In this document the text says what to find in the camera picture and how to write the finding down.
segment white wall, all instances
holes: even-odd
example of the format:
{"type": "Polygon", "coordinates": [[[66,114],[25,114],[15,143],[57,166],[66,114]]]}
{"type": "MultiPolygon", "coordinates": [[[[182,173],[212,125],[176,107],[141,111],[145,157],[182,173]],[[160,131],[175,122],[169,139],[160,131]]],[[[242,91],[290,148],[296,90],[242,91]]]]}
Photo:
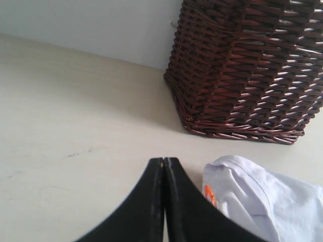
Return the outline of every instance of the white wall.
{"type": "Polygon", "coordinates": [[[0,0],[0,33],[164,69],[182,0],[0,0]]]}

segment wicker basket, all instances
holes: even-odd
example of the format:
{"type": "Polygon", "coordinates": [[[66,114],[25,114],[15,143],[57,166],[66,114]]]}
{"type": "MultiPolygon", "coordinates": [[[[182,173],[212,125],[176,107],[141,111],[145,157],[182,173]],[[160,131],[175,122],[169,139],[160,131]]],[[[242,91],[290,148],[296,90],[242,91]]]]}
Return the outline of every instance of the wicker basket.
{"type": "Polygon", "coordinates": [[[189,131],[293,144],[323,106],[319,0],[184,0],[165,80],[189,131]]]}

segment orange logo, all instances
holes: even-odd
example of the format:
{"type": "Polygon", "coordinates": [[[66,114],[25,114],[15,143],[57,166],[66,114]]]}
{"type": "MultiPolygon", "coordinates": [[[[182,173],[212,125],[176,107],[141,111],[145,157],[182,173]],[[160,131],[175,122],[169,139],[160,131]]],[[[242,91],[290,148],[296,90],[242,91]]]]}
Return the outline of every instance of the orange logo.
{"type": "Polygon", "coordinates": [[[214,196],[214,193],[209,185],[206,185],[204,187],[204,193],[205,193],[206,199],[208,199],[213,204],[213,206],[216,207],[217,206],[216,197],[214,196]]]}

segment white cloth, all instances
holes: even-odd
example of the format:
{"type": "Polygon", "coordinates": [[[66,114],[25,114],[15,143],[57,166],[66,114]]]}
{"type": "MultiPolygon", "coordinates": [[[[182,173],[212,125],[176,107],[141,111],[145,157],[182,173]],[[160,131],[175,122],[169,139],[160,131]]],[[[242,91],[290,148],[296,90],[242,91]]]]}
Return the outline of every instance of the white cloth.
{"type": "Polygon", "coordinates": [[[224,156],[207,164],[203,194],[205,186],[211,187],[224,215],[260,238],[323,241],[320,186],[267,171],[240,156],[224,156]]]}

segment white floor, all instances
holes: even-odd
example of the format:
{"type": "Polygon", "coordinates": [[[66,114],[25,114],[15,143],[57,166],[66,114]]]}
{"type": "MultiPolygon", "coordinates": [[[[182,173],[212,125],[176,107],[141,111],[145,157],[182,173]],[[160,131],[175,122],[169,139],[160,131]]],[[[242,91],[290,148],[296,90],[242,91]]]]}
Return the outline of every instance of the white floor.
{"type": "Polygon", "coordinates": [[[0,241],[73,241],[106,218],[149,158],[176,156],[200,188],[227,154],[323,186],[323,114],[293,146],[181,127],[163,71],[0,35],[0,241]]]}

